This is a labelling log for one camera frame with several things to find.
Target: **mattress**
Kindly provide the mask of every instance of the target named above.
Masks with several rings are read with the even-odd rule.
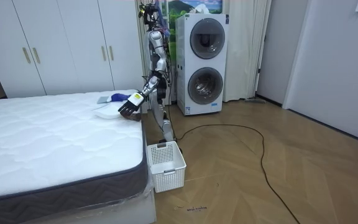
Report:
[[[0,100],[0,223],[116,202],[147,184],[142,123],[102,119],[100,96]]]

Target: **washing machine door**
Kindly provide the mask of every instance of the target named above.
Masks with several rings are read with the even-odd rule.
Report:
[[[201,68],[197,70],[191,76],[188,83],[190,98],[200,105],[215,101],[221,94],[222,89],[222,76],[213,68]]]
[[[202,59],[217,56],[224,45],[224,29],[215,19],[202,19],[191,30],[190,46],[194,54]]]

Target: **white wardrobe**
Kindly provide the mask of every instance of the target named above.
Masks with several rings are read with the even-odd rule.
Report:
[[[140,89],[135,1],[0,0],[8,98]]]

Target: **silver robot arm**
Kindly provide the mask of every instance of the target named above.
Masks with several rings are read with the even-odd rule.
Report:
[[[137,111],[147,97],[153,116],[162,130],[164,141],[174,141],[172,125],[164,110],[163,99],[166,97],[167,81],[163,73],[167,70],[167,54],[164,49],[163,35],[158,30],[150,30],[146,33],[144,47],[149,54],[150,75],[142,91],[132,94],[128,101],[118,110],[124,116],[130,116]]]
[[[162,72],[167,69],[167,55],[163,46],[163,35],[157,30],[148,31],[146,34],[148,41],[145,44],[145,48],[150,52],[150,55],[148,55],[149,68],[154,72],[150,74],[142,91],[132,94],[128,101],[118,109],[123,116],[130,116],[139,109],[145,99],[158,87],[161,79],[164,78]]]

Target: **washing machine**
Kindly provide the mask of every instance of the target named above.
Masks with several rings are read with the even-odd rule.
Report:
[[[185,14],[175,25],[179,108],[184,115],[221,111],[229,15]]]

